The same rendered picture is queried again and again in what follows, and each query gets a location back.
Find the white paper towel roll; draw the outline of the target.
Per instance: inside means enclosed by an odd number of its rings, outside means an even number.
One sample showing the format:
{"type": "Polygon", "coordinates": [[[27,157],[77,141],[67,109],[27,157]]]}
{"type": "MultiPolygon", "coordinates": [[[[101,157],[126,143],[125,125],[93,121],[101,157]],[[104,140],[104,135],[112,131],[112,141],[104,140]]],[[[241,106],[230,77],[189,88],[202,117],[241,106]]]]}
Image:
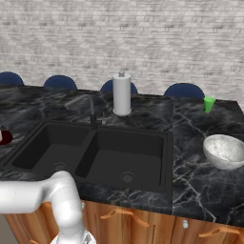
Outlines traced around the white paper towel roll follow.
{"type": "Polygon", "coordinates": [[[129,115],[131,108],[131,76],[119,71],[112,76],[113,113],[118,116],[129,115]]]}

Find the dark metal tap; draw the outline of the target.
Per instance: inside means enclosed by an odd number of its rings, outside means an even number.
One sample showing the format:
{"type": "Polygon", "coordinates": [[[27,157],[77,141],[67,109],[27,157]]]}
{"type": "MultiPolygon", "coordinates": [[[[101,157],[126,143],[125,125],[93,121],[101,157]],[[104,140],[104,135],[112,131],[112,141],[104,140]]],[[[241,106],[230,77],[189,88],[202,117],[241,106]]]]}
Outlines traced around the dark metal tap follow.
{"type": "Polygon", "coordinates": [[[90,114],[90,121],[91,121],[91,128],[93,130],[96,130],[97,129],[97,126],[98,125],[105,125],[106,124],[106,120],[105,118],[102,118],[101,120],[97,120],[96,119],[96,114],[95,114],[95,111],[94,111],[94,105],[93,105],[93,99],[90,95],[88,94],[83,94],[81,96],[78,96],[76,98],[74,98],[72,101],[69,101],[67,103],[64,104],[64,107],[65,108],[68,108],[69,106],[81,101],[81,100],[84,100],[84,99],[88,99],[89,102],[90,102],[90,108],[91,108],[91,114],[90,114]]]}

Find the white marble bowl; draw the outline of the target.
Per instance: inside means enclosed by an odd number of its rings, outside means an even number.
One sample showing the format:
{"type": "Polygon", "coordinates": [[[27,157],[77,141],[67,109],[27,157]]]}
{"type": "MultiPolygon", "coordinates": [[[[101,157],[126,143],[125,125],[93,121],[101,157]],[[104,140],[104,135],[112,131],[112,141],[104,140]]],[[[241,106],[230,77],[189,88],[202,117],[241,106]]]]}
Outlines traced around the white marble bowl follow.
{"type": "Polygon", "coordinates": [[[244,166],[244,142],[226,134],[205,138],[203,151],[210,163],[220,170],[234,170],[244,166]]]}

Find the wooden cabinet door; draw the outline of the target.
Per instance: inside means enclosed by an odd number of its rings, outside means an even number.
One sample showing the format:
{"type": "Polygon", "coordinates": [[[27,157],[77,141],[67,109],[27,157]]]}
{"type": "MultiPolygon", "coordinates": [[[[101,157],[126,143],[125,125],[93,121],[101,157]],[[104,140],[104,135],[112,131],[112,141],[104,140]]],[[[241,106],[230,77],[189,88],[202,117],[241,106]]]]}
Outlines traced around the wooden cabinet door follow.
{"type": "Polygon", "coordinates": [[[177,217],[173,225],[171,244],[244,244],[244,228],[177,217]],[[188,221],[188,229],[183,229],[182,220],[188,221]],[[198,234],[207,233],[220,227],[239,230],[240,234],[220,233],[204,238],[198,236],[198,234]]]}
{"type": "Polygon", "coordinates": [[[97,244],[171,244],[175,218],[83,201],[84,221],[97,244]]]}
{"type": "Polygon", "coordinates": [[[50,202],[34,213],[5,214],[5,218],[19,244],[50,244],[59,233],[50,202]]]}

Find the blue chair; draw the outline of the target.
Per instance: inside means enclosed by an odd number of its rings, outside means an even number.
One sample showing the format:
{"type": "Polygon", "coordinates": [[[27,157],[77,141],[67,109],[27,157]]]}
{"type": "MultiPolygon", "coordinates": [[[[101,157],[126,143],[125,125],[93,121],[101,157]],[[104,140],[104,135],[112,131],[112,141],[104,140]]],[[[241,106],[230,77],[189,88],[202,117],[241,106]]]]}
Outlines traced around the blue chair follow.
{"type": "Polygon", "coordinates": [[[75,82],[66,75],[53,75],[49,77],[45,83],[45,88],[58,88],[70,91],[75,91],[77,89],[75,82]]]}
{"type": "Polygon", "coordinates": [[[204,92],[198,86],[190,83],[173,84],[166,89],[165,95],[199,99],[203,99],[205,97],[204,92]]]}
{"type": "Polygon", "coordinates": [[[15,72],[3,71],[0,72],[0,85],[23,86],[22,78],[15,72]]]}
{"type": "Polygon", "coordinates": [[[129,79],[111,79],[102,86],[100,91],[113,92],[116,95],[119,93],[138,94],[136,86],[129,79]]]}

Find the green cup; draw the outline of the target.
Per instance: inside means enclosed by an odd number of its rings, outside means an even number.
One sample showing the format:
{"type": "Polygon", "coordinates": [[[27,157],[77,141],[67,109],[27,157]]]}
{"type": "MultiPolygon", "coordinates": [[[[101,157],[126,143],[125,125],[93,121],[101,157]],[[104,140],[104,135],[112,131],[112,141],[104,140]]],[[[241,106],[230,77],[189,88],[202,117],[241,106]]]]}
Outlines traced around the green cup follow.
{"type": "Polygon", "coordinates": [[[213,97],[204,97],[204,112],[209,113],[212,110],[215,99],[213,97]]]}

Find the dark red mug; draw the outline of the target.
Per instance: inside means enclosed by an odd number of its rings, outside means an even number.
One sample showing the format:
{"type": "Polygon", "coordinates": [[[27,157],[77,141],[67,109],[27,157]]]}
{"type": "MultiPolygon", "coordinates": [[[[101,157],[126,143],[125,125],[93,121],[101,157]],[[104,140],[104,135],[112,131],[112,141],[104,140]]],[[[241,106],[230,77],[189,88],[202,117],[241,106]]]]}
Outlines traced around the dark red mug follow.
{"type": "Polygon", "coordinates": [[[12,135],[8,130],[2,130],[2,140],[0,141],[0,145],[7,145],[12,140],[12,135]]]}

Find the black double sink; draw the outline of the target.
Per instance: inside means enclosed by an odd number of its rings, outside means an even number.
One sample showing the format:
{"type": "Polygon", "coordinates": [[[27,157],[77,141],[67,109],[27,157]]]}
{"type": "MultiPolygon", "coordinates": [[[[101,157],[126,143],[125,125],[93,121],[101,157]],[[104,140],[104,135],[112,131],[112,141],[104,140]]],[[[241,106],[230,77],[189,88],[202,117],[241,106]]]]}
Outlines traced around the black double sink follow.
{"type": "Polygon", "coordinates": [[[44,120],[4,158],[10,170],[44,179],[56,171],[75,181],[170,195],[173,135],[169,132],[44,120]]]}

